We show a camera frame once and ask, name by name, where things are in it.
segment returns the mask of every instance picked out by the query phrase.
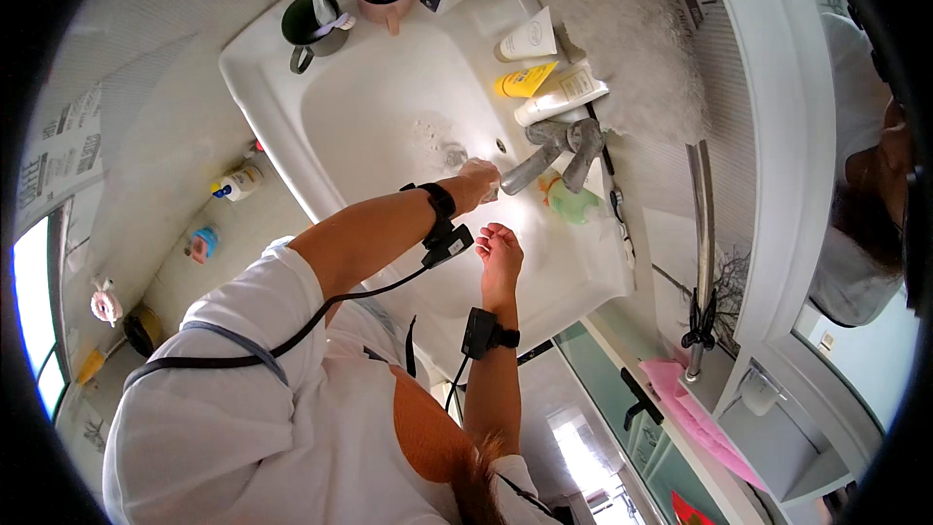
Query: towel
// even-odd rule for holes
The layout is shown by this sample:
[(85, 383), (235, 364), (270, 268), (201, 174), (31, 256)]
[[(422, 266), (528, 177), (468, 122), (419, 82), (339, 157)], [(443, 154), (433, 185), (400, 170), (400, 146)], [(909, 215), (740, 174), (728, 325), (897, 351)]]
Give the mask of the towel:
[(709, 133), (703, 82), (672, 0), (541, 0), (609, 85), (593, 102), (620, 135), (696, 144)]
[(700, 405), (687, 393), (677, 379), (684, 372), (683, 366), (677, 361), (652, 359), (638, 365), (647, 374), (651, 386), (658, 393), (660, 401), (667, 405), (677, 423), (687, 434), (709, 450), (717, 461), (734, 472), (739, 478), (754, 487), (765, 490), (764, 485), (752, 472), (748, 464), (742, 460), (735, 451), (729, 438), (722, 433), (719, 426), (709, 417)]

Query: metal pole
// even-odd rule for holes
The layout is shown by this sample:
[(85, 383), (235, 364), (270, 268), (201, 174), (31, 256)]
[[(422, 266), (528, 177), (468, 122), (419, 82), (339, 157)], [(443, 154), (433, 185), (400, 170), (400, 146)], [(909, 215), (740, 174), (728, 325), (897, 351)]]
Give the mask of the metal pole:
[[(697, 222), (697, 304), (706, 310), (713, 292), (713, 266), (716, 263), (716, 234), (713, 223), (713, 177), (709, 169), (709, 151), (706, 140), (687, 145), (687, 161), (693, 180), (693, 210)], [(700, 380), (703, 360), (702, 342), (691, 345), (691, 363), (684, 379), (688, 383)]]

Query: white sink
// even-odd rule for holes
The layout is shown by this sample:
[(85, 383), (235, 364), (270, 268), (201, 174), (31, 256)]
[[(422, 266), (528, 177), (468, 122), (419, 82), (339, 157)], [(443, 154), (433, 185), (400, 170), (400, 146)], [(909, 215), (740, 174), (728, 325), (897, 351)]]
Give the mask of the white sink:
[[(358, 18), (344, 47), (316, 58), (302, 75), (288, 69), (292, 47), (280, 30), (291, 1), (271, 7), (231, 41), (220, 69), (312, 221), (408, 182), (451, 176), (450, 161), (461, 151), (503, 171), (532, 153), (512, 119), (519, 101), (496, 96), (492, 84), (523, 67), (498, 62), (493, 46), (539, 9), (536, 0), (464, 0), (442, 17), (416, 4), (397, 37)], [(357, 15), (355, 0), (337, 1)], [(462, 218), (474, 235), (491, 221), (518, 234), (525, 251), (519, 351), (634, 288), (618, 228), (609, 221), (568, 226), (533, 189), (500, 193), (496, 203)], [(399, 280), (421, 266), (423, 255), (419, 244), (364, 283), (377, 288)], [(403, 327), (418, 315), (415, 344), (450, 377), (462, 357), (466, 317), (481, 303), (481, 272), (470, 251), (378, 298)]]

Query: glass door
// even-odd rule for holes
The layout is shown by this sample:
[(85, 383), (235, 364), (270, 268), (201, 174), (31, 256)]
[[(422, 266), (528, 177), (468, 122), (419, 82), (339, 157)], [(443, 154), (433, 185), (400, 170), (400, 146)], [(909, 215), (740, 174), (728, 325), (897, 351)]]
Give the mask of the glass door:
[(647, 410), (637, 411), (636, 408), (637, 413), (626, 429), (626, 413), (639, 403), (639, 398), (586, 327), (577, 322), (557, 334), (554, 343), (605, 418), (668, 523), (678, 522), (674, 504), (679, 497), (707, 519), (725, 525), (726, 518), (704, 484)]

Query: pink cup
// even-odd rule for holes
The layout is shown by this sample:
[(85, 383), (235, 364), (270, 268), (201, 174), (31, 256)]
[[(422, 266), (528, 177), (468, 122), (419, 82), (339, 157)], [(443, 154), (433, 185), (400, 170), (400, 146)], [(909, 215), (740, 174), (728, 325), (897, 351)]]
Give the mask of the pink cup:
[(416, 0), (393, 0), (386, 4), (376, 4), (372, 0), (356, 0), (359, 14), (371, 23), (384, 23), (389, 35), (398, 35), (398, 21), (408, 14)]

